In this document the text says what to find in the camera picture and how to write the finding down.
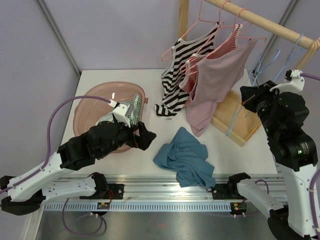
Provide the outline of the teal tank top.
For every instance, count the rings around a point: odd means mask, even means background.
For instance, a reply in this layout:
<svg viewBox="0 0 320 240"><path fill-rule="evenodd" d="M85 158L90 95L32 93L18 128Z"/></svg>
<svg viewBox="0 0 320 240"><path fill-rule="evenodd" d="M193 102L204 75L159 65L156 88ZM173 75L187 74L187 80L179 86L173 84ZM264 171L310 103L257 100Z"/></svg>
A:
<svg viewBox="0 0 320 240"><path fill-rule="evenodd" d="M163 170L176 173L181 188L202 186L214 187L215 167L207 162L208 150L184 127L180 127L170 143L165 143L153 158Z"/></svg>

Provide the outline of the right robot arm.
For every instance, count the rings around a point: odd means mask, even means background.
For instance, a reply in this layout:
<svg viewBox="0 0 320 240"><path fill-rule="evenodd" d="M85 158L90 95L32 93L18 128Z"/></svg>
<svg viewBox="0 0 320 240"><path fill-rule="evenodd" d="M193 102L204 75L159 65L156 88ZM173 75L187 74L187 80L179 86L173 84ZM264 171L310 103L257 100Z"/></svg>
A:
<svg viewBox="0 0 320 240"><path fill-rule="evenodd" d="M267 81L242 86L242 106L259 117L269 149L285 183L287 204L261 190L246 173L229 177L227 193L250 201L267 219L278 240L312 240L320 237L320 206L316 194L318 155L314 140L302 126L309 115L303 97L283 91Z"/></svg>

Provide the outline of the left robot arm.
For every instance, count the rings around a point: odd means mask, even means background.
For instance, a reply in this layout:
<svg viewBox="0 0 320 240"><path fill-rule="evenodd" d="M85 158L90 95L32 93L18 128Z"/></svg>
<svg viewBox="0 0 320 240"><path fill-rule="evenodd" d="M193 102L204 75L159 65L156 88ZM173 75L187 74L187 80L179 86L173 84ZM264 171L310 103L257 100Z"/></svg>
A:
<svg viewBox="0 0 320 240"><path fill-rule="evenodd" d="M141 121L132 127L100 122L80 136L70 138L47 161L29 172L1 177L0 189L7 193L0 202L1 210L23 216L59 199L103 199L109 194L109 186L102 173L94 172L82 180L57 182L57 179L94 165L123 145L145 151L156 136Z"/></svg>

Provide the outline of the blue hanger of green top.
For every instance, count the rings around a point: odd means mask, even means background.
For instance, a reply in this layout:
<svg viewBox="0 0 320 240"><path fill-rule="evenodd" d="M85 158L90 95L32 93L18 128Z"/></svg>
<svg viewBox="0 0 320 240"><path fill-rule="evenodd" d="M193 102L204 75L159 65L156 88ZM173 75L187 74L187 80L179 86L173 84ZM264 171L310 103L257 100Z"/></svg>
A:
<svg viewBox="0 0 320 240"><path fill-rule="evenodd" d="M276 80L279 79L279 77L281 76L281 74L284 72L285 68L288 67L294 60L295 58L300 54L300 52L302 51L302 47L300 49L298 49L296 52L294 52L295 48L298 46L298 43L300 43L301 39L305 36L304 33L302 33L298 40L295 42L294 46L291 48L289 54L287 55L285 62L283 64L283 66L281 67L281 69L279 70L278 74L276 75L276 77L274 78L273 82L275 82ZM261 74L269 67L272 66L277 59L279 58L279 55L281 54L281 49L278 48L275 50L275 55L272 58L272 60L270 62L268 62L267 64L263 65L263 61L262 61L262 55L260 55L256 61L256 66L251 70L250 74L248 75L248 79L250 80L251 86L252 87L256 87L258 85L258 78L261 76Z"/></svg>

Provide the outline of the blue hanger of teal top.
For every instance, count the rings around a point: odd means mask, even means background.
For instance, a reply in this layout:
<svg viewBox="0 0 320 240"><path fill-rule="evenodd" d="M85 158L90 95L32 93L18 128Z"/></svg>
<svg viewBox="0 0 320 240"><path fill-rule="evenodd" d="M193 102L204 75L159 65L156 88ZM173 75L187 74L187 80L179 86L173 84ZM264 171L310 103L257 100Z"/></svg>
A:
<svg viewBox="0 0 320 240"><path fill-rule="evenodd" d="M262 61L262 54L259 55L259 57L257 58L257 61L256 61L256 64L254 66L254 68L252 68L249 72L248 72L248 76L247 76L247 79L244 83L244 85L246 85L248 82L251 82L251 80L253 79L253 85L256 84L257 82L257 79L258 79L258 76L266 69L268 68L269 66L271 66L275 61L276 59L278 58L278 56L280 55L281 53L281 50L280 49L277 49L275 51L275 56L274 58L269 62L267 63L265 66L263 66L263 61ZM239 96L238 100L237 100L237 104L236 104L236 107L233 111L233 114L232 114L232 117L231 117L231 120L230 120L230 123L228 125L228 128L227 128L227 133L225 134L227 137L230 136L231 134L231 131L233 130L233 127L236 123L236 120L237 120L237 117L238 115L240 114L241 110L242 110L243 106L242 106L242 97Z"/></svg>

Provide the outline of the green striped tank top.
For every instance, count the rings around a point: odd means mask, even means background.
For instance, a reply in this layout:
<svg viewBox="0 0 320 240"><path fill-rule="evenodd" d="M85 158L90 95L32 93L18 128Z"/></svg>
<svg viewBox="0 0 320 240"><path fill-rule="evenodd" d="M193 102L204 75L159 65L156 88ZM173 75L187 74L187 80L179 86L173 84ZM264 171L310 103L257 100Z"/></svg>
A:
<svg viewBox="0 0 320 240"><path fill-rule="evenodd" d="M131 105L134 106L136 113L134 114L133 117L130 117L130 122L131 122L131 127L133 125L137 125L139 119L140 119L140 112L141 112L141 106L142 106L142 98L136 94L133 99L131 99L128 103L130 103ZM110 122L110 123L120 123L120 124L124 124L122 122L117 122L117 120L115 119L115 117L113 116L113 114L111 112L109 112L107 115L102 116L99 118L99 120L95 123L95 126L97 126L98 124L102 123L102 122Z"/></svg>

